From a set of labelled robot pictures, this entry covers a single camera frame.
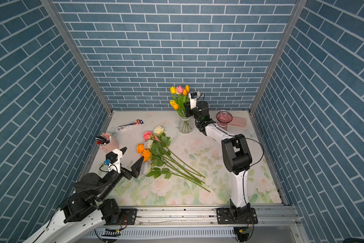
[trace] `brick wall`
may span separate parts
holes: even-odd
[[[0,1],[0,242],[49,220],[105,118],[39,0]]]
[[[363,0],[308,0],[256,118],[309,239],[364,238]]]
[[[296,0],[55,1],[115,110],[169,109],[169,87],[248,109]]]

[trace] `orange rose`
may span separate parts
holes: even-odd
[[[144,151],[144,145],[139,143],[136,150],[137,150],[137,153],[142,153]]]
[[[151,156],[151,152],[148,150],[148,149],[145,149],[143,151],[143,156],[144,156],[144,161],[147,161],[150,159],[150,156]]]

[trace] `table surface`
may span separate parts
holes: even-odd
[[[217,112],[210,111],[210,117],[215,119]],[[228,131],[234,134],[241,133],[245,137],[257,140],[248,112],[232,111],[231,114],[235,117],[246,118],[247,126],[241,128],[228,125]],[[115,126],[136,119],[143,120],[144,124],[116,134]],[[108,198],[115,198],[120,206],[229,204],[232,192],[229,181],[230,172],[225,168],[222,160],[221,144],[200,133],[195,127],[193,132],[181,134],[178,131],[178,123],[179,116],[175,111],[114,112],[107,132],[114,136],[120,148],[127,147],[121,159],[121,166],[130,169],[131,165],[141,157],[141,154],[136,153],[136,147],[139,143],[144,143],[144,132],[153,131],[156,126],[163,126],[166,135],[171,137],[170,150],[205,176],[204,187],[210,193],[180,177],[171,176],[170,179],[165,179],[163,175],[156,179],[146,177],[150,164],[145,164],[138,178],[122,179]],[[260,145],[251,140],[247,140],[247,143],[252,161],[258,161],[262,156]],[[104,160],[105,153],[99,150],[90,172],[104,176],[105,173],[99,170]],[[249,170],[246,188],[251,203],[281,203],[265,158]]]

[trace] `pink rose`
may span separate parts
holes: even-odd
[[[178,86],[177,87],[177,94],[182,94],[183,93],[183,88],[182,86]]]
[[[150,139],[150,138],[151,138],[151,136],[152,136],[152,133],[151,133],[150,131],[145,132],[145,133],[143,134],[143,139],[147,141],[148,139]]]

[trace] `flower vase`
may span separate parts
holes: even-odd
[[[183,134],[188,134],[193,131],[192,117],[180,117],[178,130]]]

